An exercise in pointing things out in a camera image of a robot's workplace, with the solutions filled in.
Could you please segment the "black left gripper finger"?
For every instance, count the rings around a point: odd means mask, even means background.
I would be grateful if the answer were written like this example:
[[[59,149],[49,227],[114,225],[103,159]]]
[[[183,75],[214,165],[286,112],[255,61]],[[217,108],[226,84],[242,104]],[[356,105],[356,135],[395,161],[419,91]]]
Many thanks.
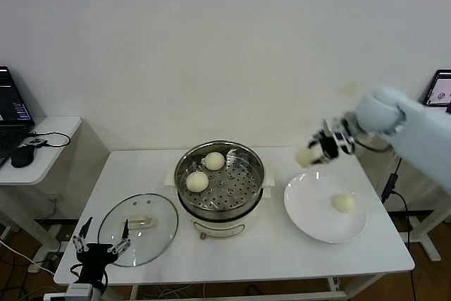
[[[88,234],[91,222],[92,217],[89,217],[87,222],[81,227],[79,233],[72,237],[72,244],[74,245],[74,248],[77,252],[87,252],[89,250],[85,239]]]
[[[124,253],[124,251],[126,251],[130,244],[131,244],[131,239],[129,237],[129,227],[128,227],[128,220],[125,220],[124,223],[124,227],[123,227],[123,232],[122,232],[122,237],[121,237],[121,241],[114,245],[113,247],[110,247],[107,252],[111,252],[113,254],[122,254]]]

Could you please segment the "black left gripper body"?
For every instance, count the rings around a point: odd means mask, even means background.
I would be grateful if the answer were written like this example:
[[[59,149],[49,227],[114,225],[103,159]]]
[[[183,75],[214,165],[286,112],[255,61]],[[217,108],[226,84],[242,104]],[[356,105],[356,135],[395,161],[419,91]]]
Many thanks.
[[[79,262],[82,264],[79,282],[81,283],[101,283],[104,272],[109,264],[118,259],[118,254],[109,251],[113,245],[88,243],[88,251],[79,254]]]

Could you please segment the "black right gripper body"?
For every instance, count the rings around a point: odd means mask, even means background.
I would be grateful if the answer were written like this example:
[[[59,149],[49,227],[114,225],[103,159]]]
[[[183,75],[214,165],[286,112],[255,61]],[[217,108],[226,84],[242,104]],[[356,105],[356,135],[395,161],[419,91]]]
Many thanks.
[[[323,155],[327,160],[333,160],[339,157],[339,149],[333,137],[322,135],[320,140]]]

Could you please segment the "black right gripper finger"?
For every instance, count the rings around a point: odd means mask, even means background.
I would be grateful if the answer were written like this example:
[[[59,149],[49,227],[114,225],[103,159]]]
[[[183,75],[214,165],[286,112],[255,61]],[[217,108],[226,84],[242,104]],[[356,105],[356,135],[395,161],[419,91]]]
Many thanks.
[[[311,137],[310,141],[308,142],[307,148],[308,148],[308,149],[311,149],[311,148],[315,147],[316,145],[321,146],[321,143],[323,142],[324,136],[325,136],[325,135],[324,135],[323,132],[317,132],[317,133],[315,133],[315,134]]]
[[[313,168],[313,167],[317,167],[317,166],[323,166],[323,165],[329,164],[333,160],[334,159],[323,156],[321,158],[313,159],[312,161],[310,161],[309,164],[307,165],[307,167]]]

